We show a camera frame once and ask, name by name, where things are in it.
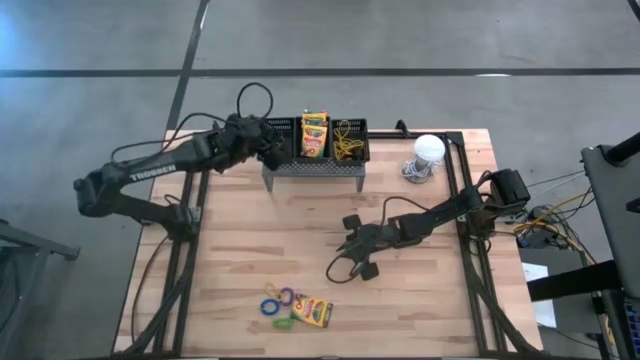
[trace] concrete floor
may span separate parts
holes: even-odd
[[[199,3],[4,0],[0,70],[180,69]],[[212,0],[203,24],[199,69],[640,64],[640,23],[624,0]],[[252,80],[272,89],[275,116],[311,108],[365,117],[370,128],[397,119],[414,128],[488,128],[499,166],[519,169],[527,183],[581,169],[580,149],[638,131],[637,76],[198,78],[181,114],[225,116]],[[82,247],[75,263],[49,262],[20,358],[109,353],[140,227],[119,216],[81,217],[71,184],[114,147],[161,137],[177,84],[177,77],[0,78],[0,217]],[[261,113],[261,94],[248,95],[246,111]],[[126,192],[146,198],[150,187]],[[587,187],[576,180],[536,204]],[[595,205],[571,224],[598,260],[611,257]],[[597,356],[553,334],[543,338],[554,354]]]

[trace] black basket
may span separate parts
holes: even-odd
[[[282,142],[282,150],[287,154],[287,162],[290,163],[293,161],[293,157],[294,157],[294,146],[293,146],[293,140],[295,139],[294,136],[294,129],[293,129],[293,118],[271,118],[271,119],[267,119],[267,123],[274,129],[276,130],[280,136],[282,136],[283,142]]]
[[[338,129],[338,131],[343,132],[343,129],[346,129],[347,126],[343,123],[344,121],[348,121],[349,122],[349,126],[348,126],[348,133],[347,133],[347,139],[353,139],[353,140],[361,140],[362,142],[364,142],[364,147],[362,149],[362,154],[361,156],[359,156],[358,158],[350,158],[348,160],[342,160],[342,161],[338,161],[338,159],[335,158],[335,154],[334,154],[334,149],[333,149],[333,142],[335,140],[337,140],[337,137],[334,134],[334,130]],[[353,165],[360,165],[360,164],[364,164],[367,161],[370,160],[370,154],[369,154],[369,136],[367,133],[367,120],[366,119],[334,119],[331,120],[329,122],[329,129],[331,131],[331,156],[333,157],[333,161],[336,163],[336,165],[342,165],[342,166],[353,166]]]
[[[333,148],[332,148],[332,133],[331,133],[331,118],[327,117],[327,121],[329,122],[329,128],[327,129],[327,138],[324,143],[324,151],[321,157],[312,158],[302,156],[302,117],[298,116],[293,118],[294,126],[293,126],[293,159],[295,162],[300,164],[323,164],[331,161],[333,157]]]

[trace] wooden table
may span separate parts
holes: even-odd
[[[496,170],[488,131],[461,131],[474,181],[482,171]],[[406,196],[427,207],[449,197],[444,169],[421,185],[399,175],[412,147],[413,141],[372,140],[362,193],[355,191],[353,179],[340,178],[281,178],[273,193],[268,193],[262,165],[253,159],[224,175],[212,173],[183,355],[477,355],[453,222],[436,228],[418,246],[375,254],[372,260],[381,274],[371,281],[358,278],[336,285],[325,278],[325,269],[347,233],[342,217],[358,214],[363,223],[379,222],[382,201],[391,195]],[[461,188],[459,164],[454,163]],[[164,194],[179,196],[183,179],[184,174],[157,178],[152,201],[164,204]],[[416,211],[408,203],[390,201],[387,215]],[[151,253],[165,235],[159,226],[142,233],[115,350],[130,344],[132,298]],[[492,243],[489,257],[498,301],[527,340],[542,348],[516,244],[509,236],[496,236]],[[169,248],[167,242],[145,283],[136,334],[158,307]],[[346,271],[347,266],[337,267],[334,274],[338,277]],[[290,331],[273,328],[273,318],[259,311],[266,282],[333,302],[329,327],[296,323]],[[279,315],[288,312],[281,310]],[[490,337],[486,311],[483,318]],[[172,321],[175,318],[170,318],[167,348],[173,337]]]

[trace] paper sheet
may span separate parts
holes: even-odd
[[[544,265],[522,263],[524,270],[524,278],[527,281],[533,281],[540,278],[548,277],[549,271]],[[547,327],[556,327],[556,315],[553,311],[553,300],[536,301],[533,303],[533,313],[536,321]]]

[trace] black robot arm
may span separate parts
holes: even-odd
[[[199,215],[178,204],[158,205],[122,194],[128,184],[177,171],[200,172],[226,169],[257,155],[275,170],[285,159],[282,139],[264,119],[230,115],[224,128],[216,123],[210,131],[195,133],[175,149],[150,157],[121,163],[107,163],[83,179],[74,181],[78,209],[89,217],[120,214],[138,222],[161,224],[173,240],[188,240],[194,235]]]
[[[487,181],[491,181],[491,193],[482,194],[479,188]],[[386,225],[384,219],[381,224],[362,225],[358,215],[345,217],[343,224],[353,233],[347,235],[345,243],[338,248],[340,254],[327,268],[327,278],[335,283],[346,283],[358,275],[363,280],[372,279],[379,271],[377,265],[369,261],[371,254],[417,245],[431,235],[434,228],[459,217],[467,222],[470,237],[487,238],[495,228],[497,217],[521,211],[530,198],[518,171],[486,171],[476,185],[464,188],[460,194],[423,213],[394,216]],[[352,260],[354,266],[347,279],[334,280],[329,271],[340,258]]]

